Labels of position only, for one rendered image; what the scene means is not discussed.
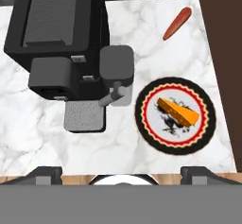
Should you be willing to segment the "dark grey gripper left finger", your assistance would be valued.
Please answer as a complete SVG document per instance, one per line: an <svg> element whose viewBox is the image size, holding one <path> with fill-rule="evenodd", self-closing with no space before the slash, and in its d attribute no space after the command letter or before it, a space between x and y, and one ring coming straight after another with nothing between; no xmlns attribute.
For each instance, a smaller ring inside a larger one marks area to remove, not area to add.
<svg viewBox="0 0 242 224"><path fill-rule="evenodd" d="M12 184L62 185L62 168L59 166L39 166L26 176L13 180Z"/></svg>

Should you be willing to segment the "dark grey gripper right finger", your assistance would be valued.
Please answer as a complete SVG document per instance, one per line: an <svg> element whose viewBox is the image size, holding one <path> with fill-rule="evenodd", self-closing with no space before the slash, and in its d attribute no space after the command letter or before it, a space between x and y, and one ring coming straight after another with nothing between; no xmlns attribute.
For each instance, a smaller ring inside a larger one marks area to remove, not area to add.
<svg viewBox="0 0 242 224"><path fill-rule="evenodd" d="M219 177L204 166L184 166L181 168L181 185L209 185L232 183L232 180Z"/></svg>

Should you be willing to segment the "orange cheese wedge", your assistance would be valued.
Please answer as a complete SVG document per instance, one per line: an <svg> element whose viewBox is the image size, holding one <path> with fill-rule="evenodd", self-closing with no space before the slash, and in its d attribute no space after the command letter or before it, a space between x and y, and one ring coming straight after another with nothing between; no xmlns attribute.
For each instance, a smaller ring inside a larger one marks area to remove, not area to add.
<svg viewBox="0 0 242 224"><path fill-rule="evenodd" d="M189 128L199 120L199 114L164 98L158 98L157 105L175 118L181 125Z"/></svg>

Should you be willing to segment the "white round object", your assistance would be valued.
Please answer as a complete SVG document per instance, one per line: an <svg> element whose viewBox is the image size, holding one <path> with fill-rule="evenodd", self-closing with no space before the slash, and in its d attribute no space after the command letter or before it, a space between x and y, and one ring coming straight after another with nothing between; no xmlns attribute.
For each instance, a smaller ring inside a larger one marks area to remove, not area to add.
<svg viewBox="0 0 242 224"><path fill-rule="evenodd" d="M148 174L97 175L90 185L158 185L158 182Z"/></svg>

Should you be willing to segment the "black red patterned plate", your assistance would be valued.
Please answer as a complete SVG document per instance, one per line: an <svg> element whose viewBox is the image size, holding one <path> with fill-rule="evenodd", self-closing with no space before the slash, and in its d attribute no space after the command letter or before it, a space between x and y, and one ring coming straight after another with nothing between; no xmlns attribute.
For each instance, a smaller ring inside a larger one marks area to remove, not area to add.
<svg viewBox="0 0 242 224"><path fill-rule="evenodd" d="M157 105L164 98L199 114L189 128ZM187 155L204 148L216 129L214 104L198 84L185 78L159 78L150 82L135 102L135 122L144 140L163 153Z"/></svg>

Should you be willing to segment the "dark brown cabinet side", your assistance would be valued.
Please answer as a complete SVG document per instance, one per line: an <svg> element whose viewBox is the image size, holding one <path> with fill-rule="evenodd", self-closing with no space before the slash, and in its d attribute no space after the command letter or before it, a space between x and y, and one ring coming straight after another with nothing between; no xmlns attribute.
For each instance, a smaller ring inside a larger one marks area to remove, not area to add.
<svg viewBox="0 0 242 224"><path fill-rule="evenodd" d="M229 127L242 172L242 0L200 0Z"/></svg>

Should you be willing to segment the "black coffee machine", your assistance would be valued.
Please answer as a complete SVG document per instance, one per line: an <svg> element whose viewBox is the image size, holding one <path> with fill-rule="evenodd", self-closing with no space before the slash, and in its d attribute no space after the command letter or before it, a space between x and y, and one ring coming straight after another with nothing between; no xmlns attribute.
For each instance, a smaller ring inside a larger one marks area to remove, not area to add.
<svg viewBox="0 0 242 224"><path fill-rule="evenodd" d="M65 103L67 131L102 132L106 108L130 104L134 53L110 44L105 0L16 0L4 52L31 91Z"/></svg>

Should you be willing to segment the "orange carrot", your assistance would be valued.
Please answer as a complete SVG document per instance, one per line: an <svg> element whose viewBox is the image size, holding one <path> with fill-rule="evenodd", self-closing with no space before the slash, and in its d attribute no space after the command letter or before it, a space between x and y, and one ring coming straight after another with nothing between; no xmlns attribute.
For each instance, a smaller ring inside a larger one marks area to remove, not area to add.
<svg viewBox="0 0 242 224"><path fill-rule="evenodd" d="M192 10L189 7L183 8L163 35L163 40L168 40L191 16Z"/></svg>

